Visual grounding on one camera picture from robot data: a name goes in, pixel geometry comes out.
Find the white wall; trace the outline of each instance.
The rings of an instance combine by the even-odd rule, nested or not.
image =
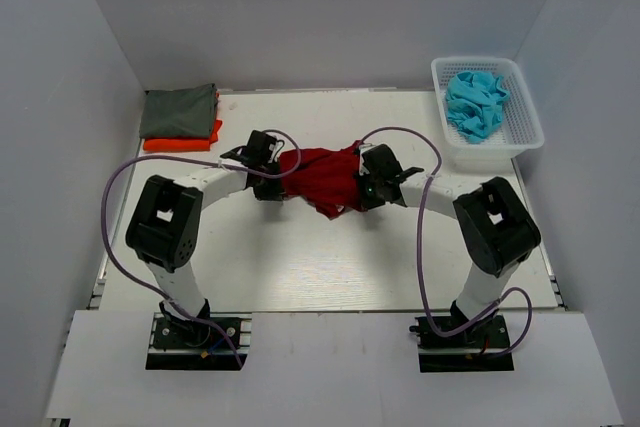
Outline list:
[[[528,193],[629,426],[640,426],[639,38],[640,0],[548,0],[517,57],[546,136],[519,159]]]
[[[95,0],[0,0],[0,424],[40,425],[142,90]]]
[[[434,57],[514,57],[545,0],[97,0],[142,85],[429,85]]]

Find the red cloth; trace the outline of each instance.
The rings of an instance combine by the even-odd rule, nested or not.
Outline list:
[[[329,219],[344,213],[346,207],[362,211],[355,180],[360,167],[360,156],[354,153],[357,144],[358,141],[338,152],[302,149],[302,162],[298,169],[282,178],[286,194],[304,197]],[[278,160],[280,171],[291,169],[297,158],[295,150],[283,152]]]
[[[220,127],[222,121],[216,119],[208,139],[147,139],[142,148],[145,152],[207,152],[218,141]]]

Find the light blue towel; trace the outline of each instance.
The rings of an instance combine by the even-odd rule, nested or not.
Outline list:
[[[502,123],[502,104],[510,93],[501,86],[502,76],[489,72],[460,72],[449,81],[447,120],[472,144],[479,144]]]

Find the folded orange towel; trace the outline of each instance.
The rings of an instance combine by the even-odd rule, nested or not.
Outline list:
[[[205,152],[218,141],[220,127],[222,121],[216,120],[208,139],[147,139],[142,148],[146,152]]]

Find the white table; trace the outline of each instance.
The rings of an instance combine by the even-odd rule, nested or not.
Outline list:
[[[515,335],[525,315],[505,319]],[[622,422],[582,314],[537,312],[513,372],[421,374],[413,322],[410,313],[259,313],[242,371],[145,371],[151,313],[78,311],[47,416],[72,427]]]
[[[431,92],[328,91],[248,93],[221,96],[220,141],[211,152],[189,157],[217,160],[244,144],[253,129],[277,128],[301,147],[339,149],[381,126],[417,129],[444,148],[435,95]],[[422,141],[385,132],[404,168],[431,170],[435,156]],[[168,161],[137,164],[124,205],[116,255],[136,276],[153,276],[124,242],[124,233],[144,183],[153,174],[178,177],[194,166]],[[457,172],[445,158],[443,177],[475,189],[500,174],[522,190],[510,162],[492,172]],[[202,214],[192,258],[196,277],[214,312],[380,311],[421,309],[415,267],[417,210],[384,206],[366,214],[350,212],[329,221],[301,199],[258,202],[250,191],[218,202]],[[424,229],[427,292],[435,309],[448,309],[467,277],[470,259],[457,222],[427,212]],[[547,266],[536,249],[510,285],[524,287],[536,308],[557,306]],[[157,310],[158,297],[133,284],[112,265],[101,310]],[[506,307],[523,307],[513,296]]]

